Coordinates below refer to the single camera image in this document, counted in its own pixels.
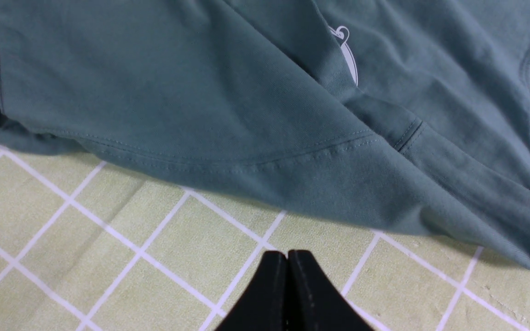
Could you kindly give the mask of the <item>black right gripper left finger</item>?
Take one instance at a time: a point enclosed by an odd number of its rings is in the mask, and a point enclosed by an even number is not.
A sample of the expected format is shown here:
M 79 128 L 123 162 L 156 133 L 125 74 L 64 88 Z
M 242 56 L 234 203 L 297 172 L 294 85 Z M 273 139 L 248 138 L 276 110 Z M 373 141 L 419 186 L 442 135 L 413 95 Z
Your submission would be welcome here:
M 233 308 L 218 325 L 218 331 L 282 331 L 286 256 L 266 251 Z

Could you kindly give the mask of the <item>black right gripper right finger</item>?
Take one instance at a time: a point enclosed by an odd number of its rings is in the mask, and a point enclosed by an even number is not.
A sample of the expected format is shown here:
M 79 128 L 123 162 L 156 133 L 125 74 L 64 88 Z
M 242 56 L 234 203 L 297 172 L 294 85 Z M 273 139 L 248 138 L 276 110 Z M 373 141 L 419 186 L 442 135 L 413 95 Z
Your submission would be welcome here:
M 288 331 L 371 331 L 308 250 L 290 250 L 287 269 Z

